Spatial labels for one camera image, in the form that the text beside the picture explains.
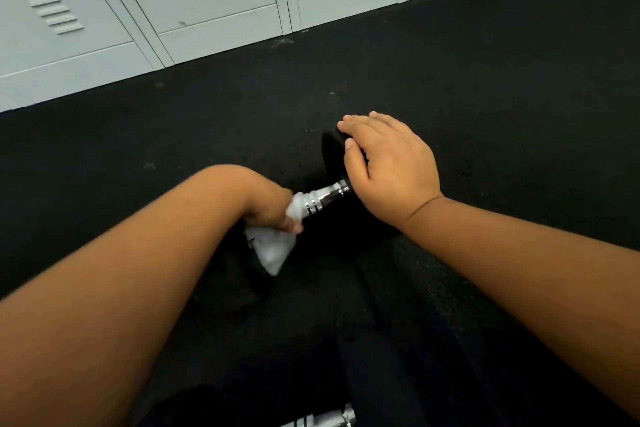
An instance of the white cloth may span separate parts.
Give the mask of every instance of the white cloth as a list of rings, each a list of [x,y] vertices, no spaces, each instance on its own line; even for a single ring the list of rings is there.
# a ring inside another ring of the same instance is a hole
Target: white cloth
[[[305,216],[305,201],[302,196],[301,192],[295,194],[287,208],[287,216],[299,221],[302,221]],[[296,236],[292,233],[258,227],[247,227],[244,234],[264,269],[275,277],[293,250]]]

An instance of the finger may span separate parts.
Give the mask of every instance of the finger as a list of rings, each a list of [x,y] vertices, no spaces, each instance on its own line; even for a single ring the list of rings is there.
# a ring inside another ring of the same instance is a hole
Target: finger
[[[345,115],[343,119],[346,121],[353,120],[356,122],[363,123],[365,125],[369,125],[371,128],[373,128],[375,131],[377,131],[382,135],[387,135],[391,131],[391,129],[387,124],[380,122],[378,120],[372,119],[370,117],[367,117],[366,115]]]
[[[286,216],[280,223],[279,229],[283,232],[293,233],[294,235],[300,235],[304,230],[302,223],[298,220],[294,220],[291,216]]]
[[[354,139],[344,141],[344,167],[347,168],[349,181],[353,186],[356,194],[366,189],[369,184],[369,172],[367,171],[367,163],[364,161],[362,150]]]
[[[384,122],[394,130],[400,131],[402,133],[413,133],[407,124],[402,123],[399,120],[396,120],[391,115],[384,115],[383,113],[371,112],[369,116],[371,117],[372,120]]]
[[[382,138],[380,132],[375,131],[369,125],[365,125],[356,120],[341,120],[338,122],[338,130],[348,133],[351,137],[356,139],[358,145],[365,151]]]

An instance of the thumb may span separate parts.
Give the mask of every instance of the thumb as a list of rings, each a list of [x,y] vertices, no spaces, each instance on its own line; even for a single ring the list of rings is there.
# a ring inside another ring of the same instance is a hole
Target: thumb
[[[294,220],[291,216],[287,215],[284,216],[284,219],[280,223],[279,228],[283,232],[293,233],[294,235],[300,235],[300,233],[302,233],[302,231],[304,230],[304,227],[302,226],[302,223],[300,223],[300,221]]]
[[[358,194],[369,182],[369,171],[362,150],[353,138],[344,141],[344,166],[353,190]]]

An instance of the gym floor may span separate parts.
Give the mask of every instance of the gym floor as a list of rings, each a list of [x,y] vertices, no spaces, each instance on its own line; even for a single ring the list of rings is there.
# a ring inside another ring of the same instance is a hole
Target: gym floor
[[[447,196],[639,249],[639,2],[414,0],[0,114],[0,296],[207,165],[310,190],[321,132],[370,110],[431,146]],[[130,422],[203,383],[238,424],[321,413],[348,400],[333,334],[377,324],[459,348],[500,424],[633,424],[361,213],[310,222],[263,294],[242,247],[232,234],[214,257]]]

